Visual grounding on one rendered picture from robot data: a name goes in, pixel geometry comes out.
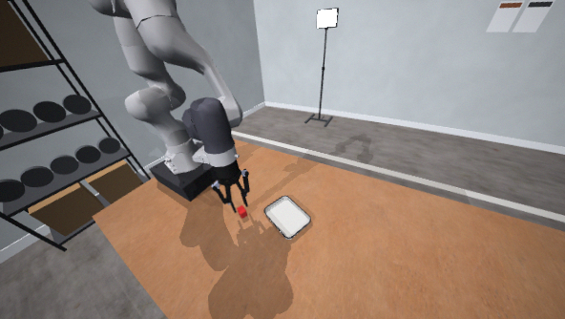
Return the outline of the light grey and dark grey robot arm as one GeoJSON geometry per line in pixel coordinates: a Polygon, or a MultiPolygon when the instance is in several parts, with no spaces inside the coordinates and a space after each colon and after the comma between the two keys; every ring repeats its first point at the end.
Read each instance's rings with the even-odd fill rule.
{"type": "Polygon", "coordinates": [[[231,128],[241,124],[243,112],[209,53],[181,23],[176,0],[87,1],[96,11],[114,18],[130,69],[150,86],[128,96],[125,106],[132,117],[158,130],[168,150],[167,167],[178,174],[202,163],[222,167],[238,159],[231,128]],[[197,99],[185,110],[182,121],[174,119],[170,112],[184,103],[186,94],[163,61],[202,74],[217,98],[197,99]],[[199,148],[192,138],[204,145],[199,148]]]}

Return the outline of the red block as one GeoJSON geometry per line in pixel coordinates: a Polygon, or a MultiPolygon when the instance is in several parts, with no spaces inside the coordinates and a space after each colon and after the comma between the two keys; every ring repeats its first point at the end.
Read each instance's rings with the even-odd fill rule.
{"type": "Polygon", "coordinates": [[[247,216],[247,212],[246,212],[245,208],[243,207],[243,205],[238,207],[237,209],[238,209],[238,212],[241,215],[242,219],[247,216]]]}

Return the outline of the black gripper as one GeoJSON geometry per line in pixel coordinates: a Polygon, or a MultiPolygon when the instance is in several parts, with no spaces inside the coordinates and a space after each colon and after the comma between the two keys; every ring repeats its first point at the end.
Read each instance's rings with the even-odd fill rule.
{"type": "Polygon", "coordinates": [[[241,194],[242,199],[244,198],[243,201],[244,201],[244,203],[247,207],[248,204],[247,204],[247,200],[246,200],[245,197],[247,196],[247,193],[250,192],[249,181],[248,181],[249,172],[246,169],[243,169],[243,170],[239,169],[237,159],[235,161],[233,161],[231,164],[228,164],[226,166],[222,166],[222,167],[213,166],[213,167],[214,167],[214,170],[215,170],[216,175],[217,175],[217,181],[215,183],[211,183],[211,186],[212,186],[212,189],[218,193],[223,204],[228,204],[228,205],[231,204],[234,212],[237,213],[236,208],[235,208],[235,206],[232,202],[232,197],[231,197],[231,185],[236,184],[238,186],[239,190],[242,193],[241,194]],[[241,184],[239,182],[241,175],[242,175],[242,178],[243,178],[244,189],[241,187],[241,184]],[[224,179],[227,179],[227,180],[224,180],[224,179]],[[226,198],[224,198],[223,195],[220,192],[220,184],[225,186],[226,198]],[[227,187],[227,190],[226,190],[226,187],[227,187]]]}

